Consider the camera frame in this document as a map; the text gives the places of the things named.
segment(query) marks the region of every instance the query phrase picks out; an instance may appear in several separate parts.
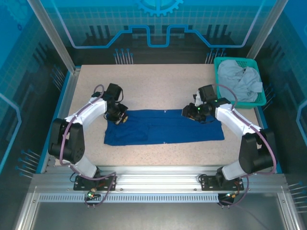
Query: folded blue garment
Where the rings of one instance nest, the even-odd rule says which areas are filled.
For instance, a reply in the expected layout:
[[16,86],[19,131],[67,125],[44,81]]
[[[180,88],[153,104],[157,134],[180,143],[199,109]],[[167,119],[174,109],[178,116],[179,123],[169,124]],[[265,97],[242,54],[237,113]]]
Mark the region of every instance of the folded blue garment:
[[128,120],[120,125],[108,121],[105,144],[111,146],[153,145],[224,140],[221,122],[201,124],[178,110],[127,111]]

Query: gray cloth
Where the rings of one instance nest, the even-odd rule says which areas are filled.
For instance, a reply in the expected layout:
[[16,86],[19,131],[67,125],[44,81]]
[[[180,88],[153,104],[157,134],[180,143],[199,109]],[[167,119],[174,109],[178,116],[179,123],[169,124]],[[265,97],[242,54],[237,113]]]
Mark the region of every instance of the gray cloth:
[[[220,63],[218,71],[219,84],[229,87],[236,94],[239,102],[255,102],[258,93],[262,92],[260,75],[251,67],[240,67],[235,60]],[[235,98],[227,89],[219,87],[221,97],[230,101]]]

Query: plastic basket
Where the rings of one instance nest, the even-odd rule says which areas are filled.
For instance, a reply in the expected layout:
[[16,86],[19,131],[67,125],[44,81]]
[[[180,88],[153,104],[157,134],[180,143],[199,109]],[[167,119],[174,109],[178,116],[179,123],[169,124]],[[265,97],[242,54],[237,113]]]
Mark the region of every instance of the plastic basket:
[[[257,72],[259,73],[257,62],[253,59],[242,58],[242,57],[216,57],[214,59],[216,83],[219,83],[219,78],[218,78],[218,75],[217,75],[217,69],[218,69],[220,63],[222,61],[225,61],[225,60],[236,60],[236,62],[238,63],[238,65],[240,67],[243,67],[243,68],[245,68],[246,66],[252,67],[255,70],[257,70]],[[220,89],[219,89],[218,86],[216,88],[217,88],[217,90],[216,90],[217,91],[217,97],[221,98]],[[255,100],[255,102],[238,102],[236,104],[236,108],[251,109],[251,108],[254,108],[256,106],[263,106],[263,105],[266,104],[266,102],[267,102],[267,100],[265,98],[264,90],[262,88],[262,92],[258,93],[258,97]]]

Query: white robotic arm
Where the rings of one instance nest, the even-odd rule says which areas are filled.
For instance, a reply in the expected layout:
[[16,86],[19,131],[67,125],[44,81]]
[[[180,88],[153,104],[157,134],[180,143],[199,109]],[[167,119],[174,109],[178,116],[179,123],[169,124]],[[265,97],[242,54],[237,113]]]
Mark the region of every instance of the white robotic arm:
[[100,115],[107,115],[107,119],[117,125],[127,120],[128,108],[117,101],[121,93],[123,93],[122,89],[111,83],[103,95],[101,92],[94,93],[89,102],[76,113],[64,119],[55,119],[52,123],[49,154],[60,159],[62,141],[68,128],[62,154],[63,163],[68,163],[85,177],[95,177],[99,170],[84,154],[83,133]]
[[199,88],[193,95],[195,104],[190,103],[182,110],[182,115],[199,122],[205,122],[211,115],[225,124],[239,139],[241,147],[239,159],[226,165],[217,172],[220,184],[231,181],[246,174],[251,174],[273,165],[272,157],[265,145],[262,145],[259,131],[275,149],[273,133],[268,129],[261,129],[243,117],[225,98],[218,99],[212,85]]

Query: beige table surface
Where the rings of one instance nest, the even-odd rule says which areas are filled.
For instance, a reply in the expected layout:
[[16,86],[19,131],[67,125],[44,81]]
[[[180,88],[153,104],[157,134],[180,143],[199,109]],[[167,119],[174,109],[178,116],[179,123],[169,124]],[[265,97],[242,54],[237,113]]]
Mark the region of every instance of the beige table surface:
[[[182,109],[201,86],[215,82],[208,64],[83,65],[70,114],[85,105],[98,84],[118,84],[130,110]],[[253,109],[239,110],[258,124]],[[100,116],[85,131],[85,154],[96,165],[221,165],[238,158],[240,140],[222,124],[225,140],[180,144],[109,146],[104,144],[107,121]]]

